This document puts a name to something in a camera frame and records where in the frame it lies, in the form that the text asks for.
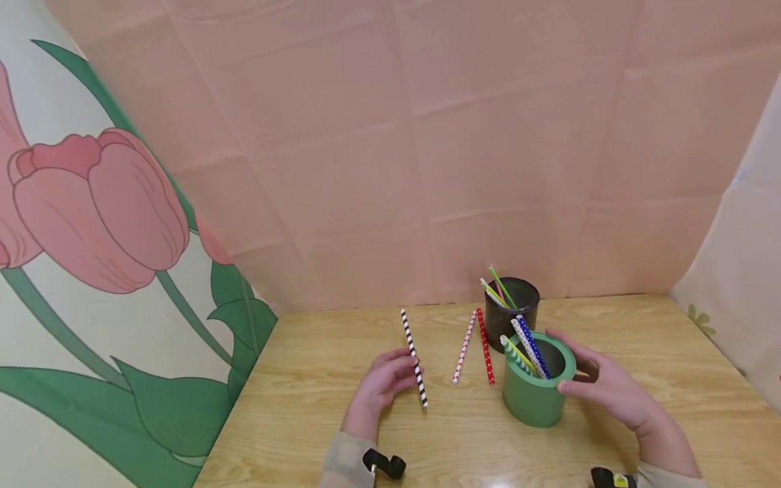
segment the dark brown cup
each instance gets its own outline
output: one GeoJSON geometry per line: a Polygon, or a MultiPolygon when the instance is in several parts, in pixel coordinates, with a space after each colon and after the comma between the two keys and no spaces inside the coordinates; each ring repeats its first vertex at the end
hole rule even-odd
{"type": "MultiPolygon", "coordinates": [[[[540,292],[533,284],[520,278],[502,276],[501,282],[507,288],[507,293],[512,296],[518,308],[504,308],[488,296],[487,292],[484,291],[483,295],[485,295],[486,301],[485,319],[488,343],[495,350],[504,354],[505,348],[502,347],[499,336],[512,337],[515,335],[515,329],[512,328],[510,320],[514,319],[516,315],[523,315],[529,329],[535,330],[537,328],[537,306],[540,304],[540,292]]],[[[499,294],[495,281],[490,282],[488,286],[499,294]]]]}

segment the green leaf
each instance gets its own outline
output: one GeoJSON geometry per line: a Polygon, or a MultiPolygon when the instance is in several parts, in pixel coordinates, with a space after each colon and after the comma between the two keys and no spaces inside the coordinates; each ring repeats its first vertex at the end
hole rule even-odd
{"type": "Polygon", "coordinates": [[[252,287],[235,265],[212,261],[212,299],[218,307],[231,301],[254,298],[252,287]]]}
{"type": "MultiPolygon", "coordinates": [[[[90,63],[87,62],[86,59],[82,58],[76,53],[68,51],[67,49],[61,48],[58,45],[54,45],[50,42],[33,39],[33,43],[46,51],[61,65],[65,66],[66,69],[68,69],[68,71],[70,71],[81,82],[81,84],[83,84],[84,87],[86,87],[90,93],[92,93],[92,96],[95,97],[101,107],[103,107],[103,110],[105,110],[106,115],[111,119],[114,127],[131,132],[142,141],[144,140],[130,119],[127,118],[125,112],[123,112],[119,105],[116,104],[114,97],[111,96],[109,91],[100,81],[100,78],[98,78],[97,73],[95,73],[95,71],[92,69],[92,66],[90,66],[90,63]]],[[[166,176],[168,176],[173,189],[177,193],[179,203],[181,203],[182,209],[184,210],[184,215],[187,217],[187,227],[192,230],[196,230],[198,228],[198,224],[195,223],[195,211],[193,210],[192,205],[190,205],[190,202],[187,201],[187,198],[182,193],[182,190],[180,190],[177,182],[171,178],[170,173],[166,171],[166,168],[163,167],[162,163],[160,163],[160,166],[166,173],[166,176]]]]}
{"type": "Polygon", "coordinates": [[[167,379],[116,361],[127,378],[149,435],[186,457],[209,454],[230,413],[225,383],[206,378],[167,379]]]}
{"type": "Polygon", "coordinates": [[[1,367],[0,391],[71,433],[138,488],[188,488],[198,477],[200,469],[176,461],[149,437],[133,395],[110,383],[56,369],[1,367]]]}
{"type": "Polygon", "coordinates": [[[220,305],[207,318],[224,322],[233,331],[236,339],[255,351],[255,357],[260,355],[276,324],[276,315],[271,308],[256,298],[220,305]]]}
{"type": "Polygon", "coordinates": [[[700,330],[702,330],[702,332],[706,336],[714,336],[714,335],[716,335],[716,329],[714,329],[713,327],[708,327],[708,326],[699,326],[699,327],[700,327],[700,330]]]}
{"type": "Polygon", "coordinates": [[[206,463],[206,458],[209,456],[196,456],[195,458],[189,458],[187,456],[180,456],[178,454],[174,454],[173,452],[171,455],[179,462],[183,462],[186,465],[190,466],[198,466],[199,468],[202,468],[203,465],[206,463]]]}
{"type": "Polygon", "coordinates": [[[236,399],[239,398],[241,390],[244,389],[244,384],[252,373],[252,368],[255,367],[257,360],[258,357],[252,349],[249,349],[241,341],[234,340],[233,362],[228,373],[228,397],[231,404],[236,404],[236,399]]]}

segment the finger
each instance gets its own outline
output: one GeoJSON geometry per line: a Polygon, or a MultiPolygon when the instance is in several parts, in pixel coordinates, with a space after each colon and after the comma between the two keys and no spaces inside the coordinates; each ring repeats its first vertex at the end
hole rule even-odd
{"type": "Polygon", "coordinates": [[[560,394],[568,397],[582,398],[593,401],[603,407],[607,406],[611,398],[607,392],[595,383],[581,383],[580,381],[562,381],[556,386],[560,394]]]}
{"type": "Polygon", "coordinates": [[[597,366],[597,368],[599,368],[605,364],[605,362],[607,362],[606,356],[599,354],[593,349],[589,349],[586,346],[578,344],[574,341],[573,338],[561,332],[560,330],[546,329],[545,333],[551,337],[554,337],[555,339],[559,339],[566,347],[569,347],[569,350],[572,351],[572,353],[575,355],[575,359],[578,361],[578,363],[592,362],[597,366]]]}
{"type": "Polygon", "coordinates": [[[395,358],[392,361],[388,361],[384,365],[381,365],[378,369],[382,372],[383,375],[387,375],[385,377],[388,379],[399,378],[400,372],[414,369],[416,364],[418,364],[418,358],[414,358],[412,356],[401,356],[400,358],[395,358]]]}
{"type": "Polygon", "coordinates": [[[588,375],[575,375],[575,377],[572,378],[572,381],[577,381],[579,383],[593,383],[594,378],[588,375]]]}
{"type": "Polygon", "coordinates": [[[407,388],[410,388],[417,384],[418,384],[418,380],[415,378],[415,375],[407,376],[406,378],[400,379],[396,382],[396,393],[402,390],[406,390],[407,388]]]}
{"type": "Polygon", "coordinates": [[[408,368],[399,369],[398,371],[396,371],[395,374],[396,374],[396,379],[404,379],[407,376],[414,376],[415,375],[415,366],[413,365],[413,366],[409,366],[408,368]]]}
{"type": "Polygon", "coordinates": [[[409,347],[400,347],[392,351],[384,352],[376,357],[376,359],[372,362],[372,365],[369,367],[369,370],[375,369],[377,366],[383,365],[389,361],[393,361],[396,358],[409,355],[409,347]]]}
{"type": "Polygon", "coordinates": [[[595,365],[591,361],[577,361],[578,371],[587,374],[594,378],[594,381],[599,377],[599,366],[595,365]]]}

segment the black plastic clasp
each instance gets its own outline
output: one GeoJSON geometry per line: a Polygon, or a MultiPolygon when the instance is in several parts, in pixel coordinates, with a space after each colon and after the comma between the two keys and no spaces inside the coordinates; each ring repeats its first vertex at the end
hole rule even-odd
{"type": "Polygon", "coordinates": [[[592,468],[591,481],[594,482],[594,488],[637,488],[634,476],[616,476],[607,468],[592,468]]]}
{"type": "Polygon", "coordinates": [[[388,460],[388,458],[374,449],[369,449],[363,455],[363,464],[366,466],[366,469],[372,472],[372,474],[375,472],[375,468],[379,468],[381,471],[384,471],[390,479],[401,479],[404,475],[404,470],[407,468],[407,463],[400,457],[393,456],[388,460]]]}

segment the pink tulip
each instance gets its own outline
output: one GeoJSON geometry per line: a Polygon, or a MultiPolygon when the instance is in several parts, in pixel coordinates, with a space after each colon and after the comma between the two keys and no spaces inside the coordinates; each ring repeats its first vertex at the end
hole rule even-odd
{"type": "Polygon", "coordinates": [[[195,223],[198,224],[198,236],[201,238],[201,246],[203,246],[203,250],[206,251],[206,254],[209,255],[212,261],[217,261],[221,265],[233,264],[233,260],[225,252],[223,245],[219,243],[197,214],[195,223]]]}
{"type": "Polygon", "coordinates": [[[19,214],[44,251],[99,290],[146,286],[176,264],[190,238],[165,173],[125,130],[35,144],[11,157],[9,175],[19,214]]]}
{"type": "Polygon", "coordinates": [[[13,107],[8,73],[0,62],[0,269],[21,266],[41,252],[16,211],[5,170],[11,155],[28,147],[13,107]]]}

